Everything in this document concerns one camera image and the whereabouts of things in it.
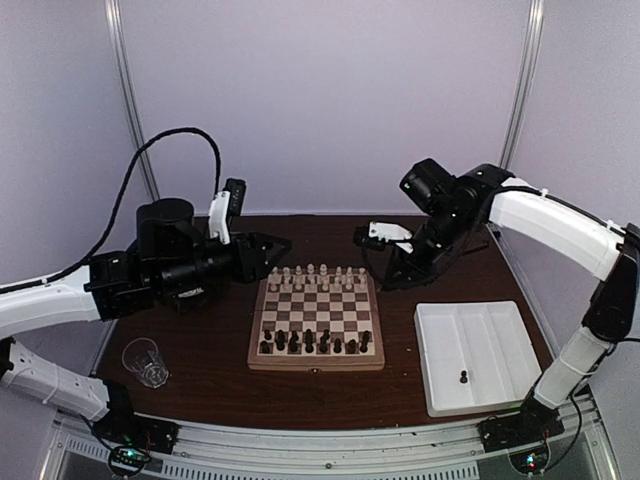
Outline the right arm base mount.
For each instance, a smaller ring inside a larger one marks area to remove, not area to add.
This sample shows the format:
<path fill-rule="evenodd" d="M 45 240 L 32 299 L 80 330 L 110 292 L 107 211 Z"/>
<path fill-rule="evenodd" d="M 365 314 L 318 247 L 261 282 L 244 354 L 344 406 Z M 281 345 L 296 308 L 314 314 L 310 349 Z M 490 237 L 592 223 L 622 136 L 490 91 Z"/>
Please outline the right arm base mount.
<path fill-rule="evenodd" d="M 544 425 L 528 423 L 521 414 L 505 417 L 491 416 L 478 424 L 480 440 L 486 453 L 513 449 L 542 442 L 565 431 L 561 420 L 553 419 Z"/>

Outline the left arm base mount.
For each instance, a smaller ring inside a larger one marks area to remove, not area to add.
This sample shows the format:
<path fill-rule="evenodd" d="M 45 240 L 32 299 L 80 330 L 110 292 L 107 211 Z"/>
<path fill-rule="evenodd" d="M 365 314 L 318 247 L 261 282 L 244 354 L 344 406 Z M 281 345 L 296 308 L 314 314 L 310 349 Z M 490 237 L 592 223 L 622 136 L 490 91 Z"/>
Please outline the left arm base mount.
<path fill-rule="evenodd" d="M 92 427 L 103 440 L 163 454 L 173 452 L 179 431 L 174 422 L 113 412 L 94 422 Z"/>

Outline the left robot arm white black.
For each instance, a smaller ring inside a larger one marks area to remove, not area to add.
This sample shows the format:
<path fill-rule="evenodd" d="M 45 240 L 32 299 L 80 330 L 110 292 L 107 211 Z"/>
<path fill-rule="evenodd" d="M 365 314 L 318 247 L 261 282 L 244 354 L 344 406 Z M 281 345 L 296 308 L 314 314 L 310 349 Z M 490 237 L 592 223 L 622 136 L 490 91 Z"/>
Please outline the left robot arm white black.
<path fill-rule="evenodd" d="M 123 251 L 91 255 L 80 267 L 26 287 L 1 290 L 1 384 L 79 414 L 103 421 L 123 444 L 137 442 L 144 424 L 134 415 L 127 389 L 83 376 L 45 360 L 16 336 L 72 322 L 117 320 L 192 294 L 217 279 L 249 284 L 267 277 L 290 251 L 289 240 L 257 232 L 232 232 L 237 201 L 228 192 L 211 205 L 211 234 L 194 225 L 194 208 L 184 199 L 166 198 L 136 212 L 137 234 Z"/>

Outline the dark queen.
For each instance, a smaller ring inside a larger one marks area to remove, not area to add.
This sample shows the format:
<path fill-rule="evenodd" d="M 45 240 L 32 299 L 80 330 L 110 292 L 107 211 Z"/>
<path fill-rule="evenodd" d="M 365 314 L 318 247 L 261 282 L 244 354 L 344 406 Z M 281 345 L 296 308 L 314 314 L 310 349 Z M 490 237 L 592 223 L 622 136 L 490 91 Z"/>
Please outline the dark queen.
<path fill-rule="evenodd" d="M 290 354 L 295 354 L 295 353 L 298 352 L 298 349 L 299 349 L 299 347 L 298 347 L 297 339 L 294 338 L 294 337 L 291 337 L 291 339 L 288 342 L 288 352 Z"/>

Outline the dark king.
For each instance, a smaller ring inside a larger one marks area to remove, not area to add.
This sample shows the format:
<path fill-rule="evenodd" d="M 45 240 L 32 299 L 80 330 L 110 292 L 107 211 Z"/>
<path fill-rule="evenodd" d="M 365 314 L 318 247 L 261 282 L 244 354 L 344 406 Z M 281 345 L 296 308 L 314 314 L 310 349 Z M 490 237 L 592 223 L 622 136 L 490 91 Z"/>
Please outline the dark king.
<path fill-rule="evenodd" d="M 307 354 L 312 354 L 316 348 L 315 333 L 311 329 L 307 329 L 304 333 L 303 340 L 305 345 L 305 352 Z"/>

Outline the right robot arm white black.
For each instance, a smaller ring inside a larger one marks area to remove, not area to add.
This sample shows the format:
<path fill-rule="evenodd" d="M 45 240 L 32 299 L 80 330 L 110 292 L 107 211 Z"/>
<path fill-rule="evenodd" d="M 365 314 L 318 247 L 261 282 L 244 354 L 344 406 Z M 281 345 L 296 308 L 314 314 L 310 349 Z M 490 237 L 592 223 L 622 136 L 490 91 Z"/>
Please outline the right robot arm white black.
<path fill-rule="evenodd" d="M 454 175 L 427 158 L 410 167 L 399 188 L 426 219 L 414 232 L 390 238 L 394 252 L 383 276 L 388 289 L 434 282 L 444 270 L 438 263 L 445 253 L 482 225 L 548 250 L 560 262 L 557 267 L 542 265 L 552 286 L 578 275 L 587 296 L 579 310 L 582 316 L 513 419 L 519 440 L 535 440 L 560 405 L 633 329 L 639 295 L 638 227 L 599 219 L 492 164 Z"/>

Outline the wooden chess board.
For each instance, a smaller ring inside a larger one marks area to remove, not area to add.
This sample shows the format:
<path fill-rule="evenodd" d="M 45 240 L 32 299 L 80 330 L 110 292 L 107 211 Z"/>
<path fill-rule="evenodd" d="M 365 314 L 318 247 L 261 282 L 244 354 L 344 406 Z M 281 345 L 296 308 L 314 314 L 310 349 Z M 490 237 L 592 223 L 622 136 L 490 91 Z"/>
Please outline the wooden chess board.
<path fill-rule="evenodd" d="M 247 364 L 252 370 L 261 371 L 309 371 L 309 372 L 354 372 L 379 371 L 385 365 L 384 342 L 382 338 L 376 285 L 370 275 L 366 293 L 284 293 L 268 292 L 266 279 L 259 284 L 256 298 Z M 268 341 L 264 331 L 273 332 Z M 316 348 L 312 354 L 305 352 L 304 333 L 311 329 L 315 333 Z M 319 351 L 323 331 L 330 331 L 329 351 Z M 286 335 L 285 349 L 278 351 L 275 345 L 276 333 L 283 330 Z M 288 352 L 291 332 L 299 333 L 298 352 Z M 369 330 L 371 340 L 366 353 L 360 352 L 362 334 Z M 343 352 L 333 352 L 334 341 L 340 338 Z M 356 354 L 346 352 L 347 343 L 355 339 L 359 342 Z M 262 354 L 260 343 L 267 341 L 270 354 Z"/>

